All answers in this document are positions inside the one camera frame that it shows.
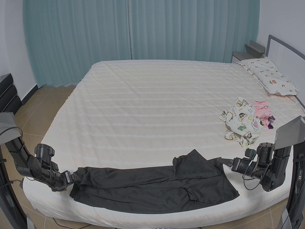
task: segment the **white wall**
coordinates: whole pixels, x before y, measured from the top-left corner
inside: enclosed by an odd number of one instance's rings
[[[0,0],[0,64],[0,75],[12,74],[23,99],[36,85],[25,44],[23,0]]]
[[[305,0],[260,0],[257,43],[273,35],[305,54]]]

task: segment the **curtain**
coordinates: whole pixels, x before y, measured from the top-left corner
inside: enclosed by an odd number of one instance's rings
[[[80,81],[102,60],[131,59],[128,0],[24,0],[38,87]]]
[[[231,62],[256,41],[260,0],[130,0],[132,59]]]

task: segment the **mattress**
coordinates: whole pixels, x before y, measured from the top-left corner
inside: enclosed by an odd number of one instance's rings
[[[220,114],[237,97],[267,100],[276,120],[256,144],[274,142],[275,131],[304,115],[295,97],[266,92],[255,76],[236,63],[180,60],[104,61],[94,64],[61,107],[42,143],[55,149],[59,170],[78,167],[129,169],[172,165],[173,157],[196,149],[206,159],[244,157],[238,142],[226,140]],[[171,214],[131,214],[75,202],[69,193],[52,192],[24,181],[33,207],[60,219],[104,227],[190,228],[219,224],[262,211],[288,197],[292,158],[282,186],[265,192],[244,188],[242,175],[224,167],[240,196],[208,208]],[[258,180],[246,181],[250,188]]]

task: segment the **black garment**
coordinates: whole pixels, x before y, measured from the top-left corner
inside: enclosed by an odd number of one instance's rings
[[[222,164],[195,149],[173,159],[173,166],[119,170],[78,168],[81,178],[70,196],[89,206],[138,214],[166,214],[233,200],[238,191]]]

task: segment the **pink garment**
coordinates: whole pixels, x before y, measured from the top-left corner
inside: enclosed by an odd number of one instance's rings
[[[266,101],[255,101],[252,106],[256,109],[254,116],[260,118],[261,122],[267,127],[270,123],[269,118],[273,116],[270,107],[266,104]]]

